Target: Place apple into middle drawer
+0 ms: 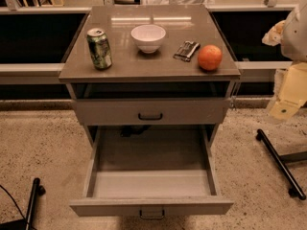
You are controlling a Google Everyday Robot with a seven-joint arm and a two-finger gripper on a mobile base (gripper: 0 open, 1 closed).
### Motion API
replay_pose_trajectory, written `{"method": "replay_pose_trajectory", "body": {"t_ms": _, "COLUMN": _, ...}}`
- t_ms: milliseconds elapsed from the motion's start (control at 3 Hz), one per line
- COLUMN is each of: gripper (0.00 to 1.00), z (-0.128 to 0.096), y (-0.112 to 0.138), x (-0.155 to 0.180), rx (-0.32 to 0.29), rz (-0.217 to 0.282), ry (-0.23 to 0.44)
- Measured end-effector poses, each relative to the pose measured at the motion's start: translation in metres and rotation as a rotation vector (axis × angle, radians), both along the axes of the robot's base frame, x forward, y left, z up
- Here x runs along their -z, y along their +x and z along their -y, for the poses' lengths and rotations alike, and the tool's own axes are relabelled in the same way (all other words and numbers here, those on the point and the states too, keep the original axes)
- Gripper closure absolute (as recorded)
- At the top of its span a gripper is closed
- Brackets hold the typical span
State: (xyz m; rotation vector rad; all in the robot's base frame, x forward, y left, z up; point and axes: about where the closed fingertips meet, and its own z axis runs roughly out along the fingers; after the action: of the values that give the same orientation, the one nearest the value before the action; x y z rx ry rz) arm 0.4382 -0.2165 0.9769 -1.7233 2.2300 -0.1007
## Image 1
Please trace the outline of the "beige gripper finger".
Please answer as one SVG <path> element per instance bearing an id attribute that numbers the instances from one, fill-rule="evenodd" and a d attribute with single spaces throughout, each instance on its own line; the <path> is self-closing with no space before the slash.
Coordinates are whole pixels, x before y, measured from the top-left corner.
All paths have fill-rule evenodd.
<path id="1" fill-rule="evenodd" d="M 307 103 L 307 63 L 293 63 L 286 70 L 277 69 L 273 93 L 268 104 L 269 114 L 278 121 L 293 117 Z"/>
<path id="2" fill-rule="evenodd" d="M 276 46 L 282 43 L 282 34 L 285 21 L 279 21 L 274 26 L 272 26 L 267 33 L 262 38 L 262 42 L 269 46 Z"/>

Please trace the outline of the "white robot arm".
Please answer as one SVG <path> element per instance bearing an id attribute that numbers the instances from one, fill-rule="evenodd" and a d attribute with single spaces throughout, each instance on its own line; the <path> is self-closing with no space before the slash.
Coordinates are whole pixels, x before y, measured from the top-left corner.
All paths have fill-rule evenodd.
<path id="1" fill-rule="evenodd" d="M 267 110 L 278 121 L 293 117 L 307 103 L 307 0 L 300 1 L 285 20 L 265 33 L 262 42 L 281 46 L 292 64 L 274 75 L 274 95 Z"/>

